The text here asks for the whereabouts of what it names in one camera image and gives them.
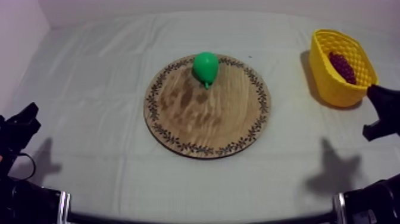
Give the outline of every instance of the yellow basket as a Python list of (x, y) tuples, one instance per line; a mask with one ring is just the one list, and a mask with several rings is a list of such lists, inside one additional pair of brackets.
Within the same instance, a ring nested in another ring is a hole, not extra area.
[[(330, 52), (343, 55), (354, 70), (353, 85), (335, 70), (329, 61)], [(316, 30), (312, 35), (310, 66), (318, 92), (323, 100), (338, 107), (349, 107), (360, 101), (367, 88), (378, 84), (378, 77), (361, 45), (335, 30)]]

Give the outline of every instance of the cable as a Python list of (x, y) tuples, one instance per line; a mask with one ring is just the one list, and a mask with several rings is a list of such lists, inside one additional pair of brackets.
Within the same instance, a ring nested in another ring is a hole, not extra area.
[(32, 157), (30, 155), (26, 154), (26, 153), (20, 153), (18, 156), (26, 156), (26, 157), (28, 157), (30, 159), (30, 161), (32, 161), (33, 170), (32, 170), (32, 173), (30, 174), (30, 176), (28, 176), (27, 178), (18, 180), (18, 181), (26, 181), (29, 178), (31, 178), (33, 175), (35, 175), (35, 173), (36, 173), (36, 164), (35, 164), (35, 161), (32, 159)]

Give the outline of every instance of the table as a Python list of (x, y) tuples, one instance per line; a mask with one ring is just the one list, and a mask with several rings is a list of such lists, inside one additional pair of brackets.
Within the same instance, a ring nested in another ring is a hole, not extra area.
[[(315, 29), (363, 45), (380, 84), (400, 89), (398, 37), (283, 14), (182, 12), (137, 15), (51, 31), (33, 57), (6, 117), (31, 101), (41, 130), (36, 184), (73, 195), (73, 211), (165, 222), (273, 220), (332, 208), (331, 196), (400, 172), (398, 136), (367, 142), (377, 120), (367, 98), (338, 110), (320, 102), (308, 50)], [(247, 150), (221, 160), (163, 148), (143, 119), (143, 97), (168, 63), (212, 51), (264, 79), (272, 110)], [(12, 174), (29, 173), (18, 159)]]

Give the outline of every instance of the white tablecloth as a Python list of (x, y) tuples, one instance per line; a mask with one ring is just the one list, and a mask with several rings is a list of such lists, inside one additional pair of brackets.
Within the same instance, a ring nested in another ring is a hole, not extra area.
[[(308, 67), (315, 29), (363, 45), (382, 86), (400, 89), (399, 38), (283, 14), (191, 12), (142, 15), (51, 31), (6, 116), (31, 101), (42, 128), (26, 152), (33, 182), (72, 193), (74, 211), (166, 222), (273, 220), (332, 208), (331, 196), (400, 172), (400, 138), (367, 142), (371, 102), (320, 104)], [(271, 116), (259, 140), (221, 160), (163, 148), (143, 120), (143, 97), (165, 65), (211, 51), (253, 67), (267, 84)], [(14, 175), (29, 174), (18, 159)]]

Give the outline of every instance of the white wall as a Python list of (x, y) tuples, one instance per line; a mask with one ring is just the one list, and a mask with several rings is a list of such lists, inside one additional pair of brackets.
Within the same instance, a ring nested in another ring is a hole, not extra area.
[(139, 13), (250, 10), (345, 21), (400, 33), (399, 0), (39, 0), (51, 26)]
[(48, 30), (37, 0), (0, 0), (0, 113)]

